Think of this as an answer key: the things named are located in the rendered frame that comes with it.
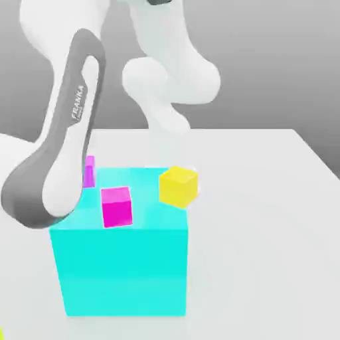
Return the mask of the large cyan box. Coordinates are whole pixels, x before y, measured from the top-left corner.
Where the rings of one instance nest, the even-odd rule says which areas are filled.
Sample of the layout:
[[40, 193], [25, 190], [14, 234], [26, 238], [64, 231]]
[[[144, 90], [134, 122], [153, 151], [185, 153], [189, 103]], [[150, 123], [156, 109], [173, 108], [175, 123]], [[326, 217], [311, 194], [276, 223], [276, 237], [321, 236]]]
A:
[[[102, 167], [96, 186], [50, 228], [65, 312], [179, 317], [187, 308], [187, 212], [159, 201], [162, 167]], [[128, 187], [131, 225], [105, 228], [101, 191]]]

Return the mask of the small yellow cube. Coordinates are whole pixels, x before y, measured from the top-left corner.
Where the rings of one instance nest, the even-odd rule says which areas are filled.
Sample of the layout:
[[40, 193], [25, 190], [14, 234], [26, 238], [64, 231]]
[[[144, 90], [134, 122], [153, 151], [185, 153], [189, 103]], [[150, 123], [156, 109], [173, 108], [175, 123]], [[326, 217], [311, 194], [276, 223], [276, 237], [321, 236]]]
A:
[[198, 195], [199, 176], [191, 169], [172, 166], [159, 176], [159, 201], [185, 209]]

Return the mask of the small magenta cube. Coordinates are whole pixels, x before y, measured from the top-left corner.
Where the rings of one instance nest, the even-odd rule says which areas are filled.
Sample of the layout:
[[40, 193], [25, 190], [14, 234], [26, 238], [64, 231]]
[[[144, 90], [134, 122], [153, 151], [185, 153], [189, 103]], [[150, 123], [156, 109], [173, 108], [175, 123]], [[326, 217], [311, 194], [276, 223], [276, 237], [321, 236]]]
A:
[[132, 224], [132, 205], [129, 187], [101, 189], [101, 204], [105, 228]]
[[96, 186], [96, 168], [95, 168], [95, 157], [88, 155], [85, 160], [84, 176], [83, 176], [83, 187], [93, 188]]

